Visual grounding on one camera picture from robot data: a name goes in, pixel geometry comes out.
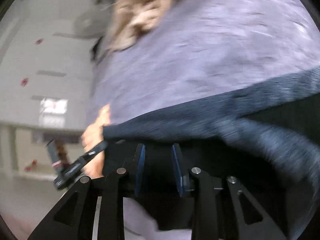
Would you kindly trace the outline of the person's left hand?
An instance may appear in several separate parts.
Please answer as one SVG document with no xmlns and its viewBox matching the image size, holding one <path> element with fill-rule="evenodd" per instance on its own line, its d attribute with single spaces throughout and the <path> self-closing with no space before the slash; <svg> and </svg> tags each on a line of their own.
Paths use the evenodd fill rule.
<svg viewBox="0 0 320 240">
<path fill-rule="evenodd" d="M 103 141 L 103 127 L 111 124 L 110 106 L 106 105 L 100 109 L 96 120 L 90 124 L 81 136 L 84 151 L 88 152 Z M 91 179 L 103 176 L 104 151 L 97 154 L 85 167 L 84 173 Z"/>
</svg>

